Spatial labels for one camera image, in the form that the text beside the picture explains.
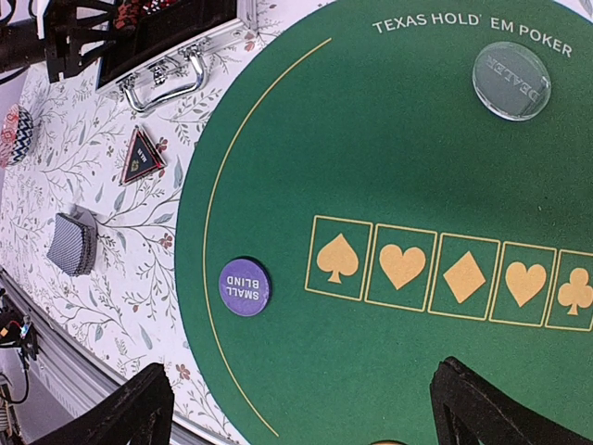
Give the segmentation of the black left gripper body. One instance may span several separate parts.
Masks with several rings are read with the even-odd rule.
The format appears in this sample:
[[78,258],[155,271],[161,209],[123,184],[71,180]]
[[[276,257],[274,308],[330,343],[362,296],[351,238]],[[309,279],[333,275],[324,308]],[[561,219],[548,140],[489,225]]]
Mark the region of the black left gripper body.
[[120,38],[111,23],[113,1],[49,1],[43,13],[48,80],[75,77],[101,58]]

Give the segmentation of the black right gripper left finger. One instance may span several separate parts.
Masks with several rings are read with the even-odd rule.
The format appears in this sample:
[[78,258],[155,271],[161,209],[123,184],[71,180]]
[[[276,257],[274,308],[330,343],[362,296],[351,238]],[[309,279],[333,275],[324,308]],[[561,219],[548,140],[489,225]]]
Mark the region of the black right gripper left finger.
[[153,362],[92,410],[37,439],[37,444],[168,444],[174,394]]

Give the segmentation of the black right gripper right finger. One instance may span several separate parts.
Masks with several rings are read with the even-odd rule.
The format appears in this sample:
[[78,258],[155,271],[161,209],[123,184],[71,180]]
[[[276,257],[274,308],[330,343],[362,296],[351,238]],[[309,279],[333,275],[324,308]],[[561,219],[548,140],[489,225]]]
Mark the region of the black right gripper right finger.
[[450,356],[430,383],[440,444],[587,444],[588,439],[536,413]]

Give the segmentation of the purple small blind button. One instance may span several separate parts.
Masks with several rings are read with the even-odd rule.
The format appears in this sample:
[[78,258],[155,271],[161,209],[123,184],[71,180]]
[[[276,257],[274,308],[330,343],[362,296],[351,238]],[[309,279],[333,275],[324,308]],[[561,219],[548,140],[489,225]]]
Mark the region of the purple small blind button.
[[237,258],[222,268],[219,292],[230,312],[253,317],[260,314],[271,300],[271,279],[259,261]]

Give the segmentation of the clear dealer button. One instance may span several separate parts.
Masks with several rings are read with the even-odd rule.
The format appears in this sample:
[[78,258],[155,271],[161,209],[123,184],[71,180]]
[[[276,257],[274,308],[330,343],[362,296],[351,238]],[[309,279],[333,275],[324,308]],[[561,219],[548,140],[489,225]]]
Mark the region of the clear dealer button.
[[514,42],[495,42],[477,55],[473,89],[492,113],[507,121],[529,121],[551,97],[551,77],[541,59]]

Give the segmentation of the orange poker chip stack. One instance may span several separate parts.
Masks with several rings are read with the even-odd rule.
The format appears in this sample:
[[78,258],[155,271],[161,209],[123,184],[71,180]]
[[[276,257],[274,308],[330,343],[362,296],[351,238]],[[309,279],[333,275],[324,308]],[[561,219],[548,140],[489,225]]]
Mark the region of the orange poker chip stack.
[[140,20],[148,15],[151,6],[149,0],[124,0],[117,9],[113,25],[117,30],[135,28]]

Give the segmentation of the orange big blind button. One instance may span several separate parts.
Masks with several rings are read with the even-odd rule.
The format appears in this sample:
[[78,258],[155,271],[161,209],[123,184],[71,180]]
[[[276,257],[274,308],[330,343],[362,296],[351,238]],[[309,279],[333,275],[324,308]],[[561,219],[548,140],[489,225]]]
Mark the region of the orange big blind button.
[[372,442],[370,445],[406,445],[404,442],[398,440],[384,439]]

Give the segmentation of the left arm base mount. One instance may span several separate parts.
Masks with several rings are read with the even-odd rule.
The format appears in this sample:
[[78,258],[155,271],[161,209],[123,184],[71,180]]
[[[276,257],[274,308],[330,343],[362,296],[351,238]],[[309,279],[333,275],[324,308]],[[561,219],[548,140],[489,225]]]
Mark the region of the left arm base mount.
[[4,287],[1,288],[1,348],[15,349],[25,371],[30,369],[30,362],[36,361],[39,355],[32,318],[13,304]]

